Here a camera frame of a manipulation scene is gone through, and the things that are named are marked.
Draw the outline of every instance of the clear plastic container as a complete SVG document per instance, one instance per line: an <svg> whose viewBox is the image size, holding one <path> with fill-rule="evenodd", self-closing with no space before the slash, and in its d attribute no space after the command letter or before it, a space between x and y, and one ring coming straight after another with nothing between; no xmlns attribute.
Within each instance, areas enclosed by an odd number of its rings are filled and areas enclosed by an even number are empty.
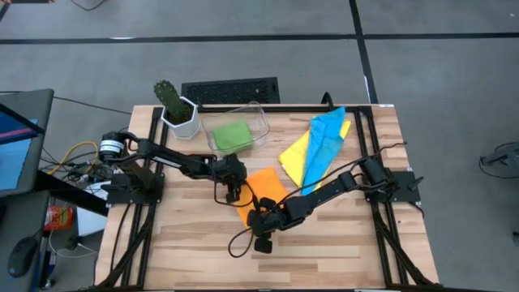
<svg viewBox="0 0 519 292"><path fill-rule="evenodd" d="M219 156L263 145L270 132L267 116L256 101L223 114L206 116L202 127L210 149Z"/></svg>

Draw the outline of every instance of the white hexagonal pot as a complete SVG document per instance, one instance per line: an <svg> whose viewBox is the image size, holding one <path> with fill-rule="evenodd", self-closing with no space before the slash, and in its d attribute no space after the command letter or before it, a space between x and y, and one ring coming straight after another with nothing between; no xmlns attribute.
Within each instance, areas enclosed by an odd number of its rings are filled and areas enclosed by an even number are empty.
<svg viewBox="0 0 519 292"><path fill-rule="evenodd" d="M198 131L200 131L200 120L198 119L198 109L196 104L192 103L190 100L188 100L185 97L180 97L181 100L186 102L192 109L193 114L191 115L191 120L187 122L183 122L178 125L172 124L166 116L166 110L165 108L162 110L162 122L164 124L168 125L168 128L171 130L175 138L180 140L191 140L193 139Z"/></svg>

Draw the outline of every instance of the red snack bag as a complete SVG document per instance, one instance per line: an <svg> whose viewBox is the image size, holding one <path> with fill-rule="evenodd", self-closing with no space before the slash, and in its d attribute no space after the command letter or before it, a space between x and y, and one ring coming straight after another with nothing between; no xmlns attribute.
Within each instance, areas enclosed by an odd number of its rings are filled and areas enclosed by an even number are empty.
<svg viewBox="0 0 519 292"><path fill-rule="evenodd" d="M64 230L72 226L72 208L49 206L44 231Z"/></svg>

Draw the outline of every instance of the potted cactus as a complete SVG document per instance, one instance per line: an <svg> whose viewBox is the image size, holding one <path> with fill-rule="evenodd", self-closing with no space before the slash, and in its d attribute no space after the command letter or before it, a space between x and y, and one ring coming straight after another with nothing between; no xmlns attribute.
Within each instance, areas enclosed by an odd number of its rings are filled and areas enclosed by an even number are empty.
<svg viewBox="0 0 519 292"><path fill-rule="evenodd" d="M179 97L175 87L167 80L158 81L153 91L164 105L162 121L168 125L177 139L191 140L200 130L196 104Z"/></svg>

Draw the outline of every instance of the yellow cable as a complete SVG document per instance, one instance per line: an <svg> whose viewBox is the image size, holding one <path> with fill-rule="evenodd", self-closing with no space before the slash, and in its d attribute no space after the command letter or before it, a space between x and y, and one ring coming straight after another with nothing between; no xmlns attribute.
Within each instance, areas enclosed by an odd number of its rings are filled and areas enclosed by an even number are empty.
<svg viewBox="0 0 519 292"><path fill-rule="evenodd" d="M73 152L76 148L78 148L78 147L80 147L80 146L83 146L83 145L87 145L87 144L91 144L91 145L96 149L96 157L95 157L95 158L97 158L97 157L99 156L99 150L98 150L98 148L97 148L97 144L96 144L95 142L92 142L92 141L83 141L83 142L77 143L76 145L72 146L72 148L70 148L70 149L66 152L65 156L64 156L63 159L59 162L59 164L56 165L56 167L54 167L51 171L47 172L47 174L51 174L51 175L54 174L56 171L59 170L60 167L63 166L63 162L65 162L65 161L68 159L68 157L72 154L72 152ZM90 166L88 167L87 172L89 172L90 170L92 170L92 165L90 165Z"/></svg>

